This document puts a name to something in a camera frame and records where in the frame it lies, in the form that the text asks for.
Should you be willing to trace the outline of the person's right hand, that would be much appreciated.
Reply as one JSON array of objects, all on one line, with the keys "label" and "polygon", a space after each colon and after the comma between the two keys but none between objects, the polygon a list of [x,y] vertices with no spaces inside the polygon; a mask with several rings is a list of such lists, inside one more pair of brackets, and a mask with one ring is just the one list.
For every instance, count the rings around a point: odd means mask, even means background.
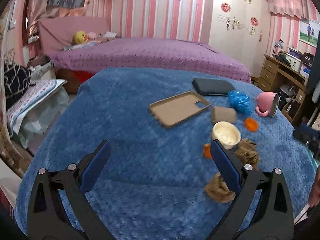
[{"label": "person's right hand", "polygon": [[317,168],[315,180],[309,194],[309,206],[317,206],[320,202],[320,166]]}]

